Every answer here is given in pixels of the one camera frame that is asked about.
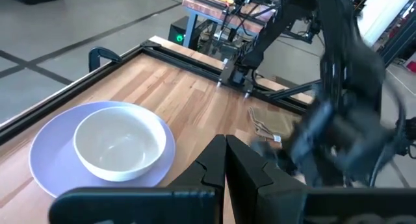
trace lavender plate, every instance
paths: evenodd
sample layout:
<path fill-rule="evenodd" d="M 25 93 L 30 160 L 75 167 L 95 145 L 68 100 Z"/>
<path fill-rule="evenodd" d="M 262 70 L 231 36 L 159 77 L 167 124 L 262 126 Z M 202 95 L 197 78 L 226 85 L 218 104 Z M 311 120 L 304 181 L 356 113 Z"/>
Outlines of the lavender plate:
<path fill-rule="evenodd" d="M 59 114 L 42 127 L 29 153 L 31 173 L 39 186 L 49 195 L 58 197 L 79 187 L 153 187 L 160 183 L 175 157 L 174 136 L 162 119 L 160 122 L 166 133 L 165 150 L 146 174 L 134 180 L 110 182 L 96 177 L 82 165 L 73 148 L 75 129 L 89 114 L 102 108 L 132 105 L 117 101 L 88 103 Z"/>

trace wooden tabletop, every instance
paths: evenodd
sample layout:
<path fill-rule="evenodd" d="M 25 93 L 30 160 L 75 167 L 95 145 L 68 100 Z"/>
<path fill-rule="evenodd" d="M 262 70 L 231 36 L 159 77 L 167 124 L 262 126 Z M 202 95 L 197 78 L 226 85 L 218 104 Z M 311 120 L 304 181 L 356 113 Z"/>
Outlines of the wooden tabletop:
<path fill-rule="evenodd" d="M 220 61 L 161 38 L 152 40 L 208 64 L 222 65 Z M 253 136 L 249 106 L 279 110 L 258 99 L 244 99 L 242 93 L 228 88 L 217 88 L 212 81 L 156 58 L 139 55 L 0 147 L 0 223 L 47 223 L 53 198 L 37 185 L 29 171 L 28 155 L 34 135 L 63 111 L 104 100 L 144 106 L 171 128 L 177 153 L 171 170 L 159 186 L 166 186 L 182 173 L 216 134 L 234 134 L 247 143 Z M 234 223 L 227 190 L 224 223 Z"/>
<path fill-rule="evenodd" d="M 224 20 L 224 17 L 225 17 L 225 15 L 222 13 L 221 9 L 203 4 L 203 3 L 201 3 L 201 1 L 198 1 L 198 0 L 183 0 L 182 5 L 187 7 L 187 8 L 190 8 L 192 10 L 195 10 L 197 12 L 201 12 L 201 13 L 207 14 L 209 16 L 212 16 L 212 17 L 214 17 L 216 19 L 219 19 L 219 20 Z M 241 12 L 245 13 L 245 14 L 248 14 L 254 6 L 255 6 L 254 3 L 244 5 L 241 9 Z M 261 11 L 267 9 L 267 8 L 268 8 L 267 6 L 259 5 L 258 7 L 255 8 L 255 10 L 253 10 L 252 14 L 256 14 L 256 13 L 261 12 Z M 273 10 L 265 12 L 264 14 L 261 14 L 260 16 L 257 16 L 257 19 L 260 19 L 261 21 L 267 22 L 268 19 L 270 19 L 271 15 L 273 15 L 273 13 L 274 13 Z M 228 20 L 229 20 L 229 23 L 231 25 L 238 26 L 241 23 L 241 19 L 237 16 L 231 16 L 231 17 L 229 17 Z M 259 33 L 260 30 L 263 28 L 262 25 L 259 25 L 257 23 L 252 22 L 252 21 L 249 21 L 249 20 L 245 20 L 243 25 L 244 25 L 244 28 L 247 31 L 254 32 L 254 33 Z"/>

